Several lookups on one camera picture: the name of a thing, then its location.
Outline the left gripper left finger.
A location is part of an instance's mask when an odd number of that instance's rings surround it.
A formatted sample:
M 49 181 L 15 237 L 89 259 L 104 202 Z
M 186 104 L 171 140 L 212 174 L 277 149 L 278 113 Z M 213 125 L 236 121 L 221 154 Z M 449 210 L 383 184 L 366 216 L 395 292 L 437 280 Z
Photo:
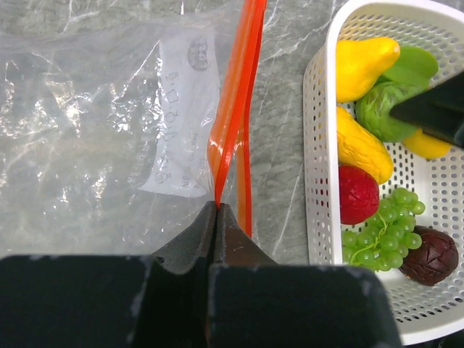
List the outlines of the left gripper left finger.
M 197 261 L 210 252 L 217 216 L 216 203 L 210 201 L 184 231 L 152 254 L 168 272 L 187 274 Z

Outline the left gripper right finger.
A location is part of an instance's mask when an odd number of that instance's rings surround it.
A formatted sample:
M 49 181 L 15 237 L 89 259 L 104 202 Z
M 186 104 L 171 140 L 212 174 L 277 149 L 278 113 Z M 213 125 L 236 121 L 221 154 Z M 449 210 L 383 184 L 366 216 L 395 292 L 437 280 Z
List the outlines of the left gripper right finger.
M 213 261 L 245 267 L 277 265 L 239 227 L 229 204 L 221 204 L 217 211 Z

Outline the red toy fruit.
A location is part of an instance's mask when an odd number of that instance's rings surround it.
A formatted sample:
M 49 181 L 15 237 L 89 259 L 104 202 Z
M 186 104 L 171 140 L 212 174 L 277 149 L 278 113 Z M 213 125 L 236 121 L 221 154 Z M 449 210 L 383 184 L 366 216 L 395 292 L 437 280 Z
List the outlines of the red toy fruit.
M 379 187 L 364 170 L 351 165 L 339 167 L 341 223 L 357 225 L 374 215 L 379 207 Z

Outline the clear orange zip bag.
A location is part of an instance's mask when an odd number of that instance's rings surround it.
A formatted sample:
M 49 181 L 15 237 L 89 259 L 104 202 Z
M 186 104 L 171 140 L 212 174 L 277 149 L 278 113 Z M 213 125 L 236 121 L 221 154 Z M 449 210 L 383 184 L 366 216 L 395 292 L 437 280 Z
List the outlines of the clear orange zip bag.
M 1 35 L 1 255 L 148 254 L 206 203 L 252 234 L 265 1 L 72 36 Z

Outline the green toy grapes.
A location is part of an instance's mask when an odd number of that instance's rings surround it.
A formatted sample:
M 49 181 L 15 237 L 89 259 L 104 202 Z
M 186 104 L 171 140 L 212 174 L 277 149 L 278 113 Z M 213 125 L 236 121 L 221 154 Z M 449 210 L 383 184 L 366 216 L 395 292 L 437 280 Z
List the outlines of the green toy grapes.
M 416 217 L 424 211 L 425 204 L 415 192 L 396 188 L 380 201 L 378 212 L 367 219 L 360 231 L 343 231 L 343 262 L 374 272 L 400 268 L 406 256 L 422 245 L 422 238 L 414 229 Z

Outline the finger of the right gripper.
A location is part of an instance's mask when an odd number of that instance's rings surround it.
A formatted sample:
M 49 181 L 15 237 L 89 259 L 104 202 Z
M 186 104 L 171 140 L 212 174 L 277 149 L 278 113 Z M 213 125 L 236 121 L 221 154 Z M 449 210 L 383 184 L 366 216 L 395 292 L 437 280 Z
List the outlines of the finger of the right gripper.
M 463 73 L 395 106 L 390 116 L 452 145 L 463 147 Z

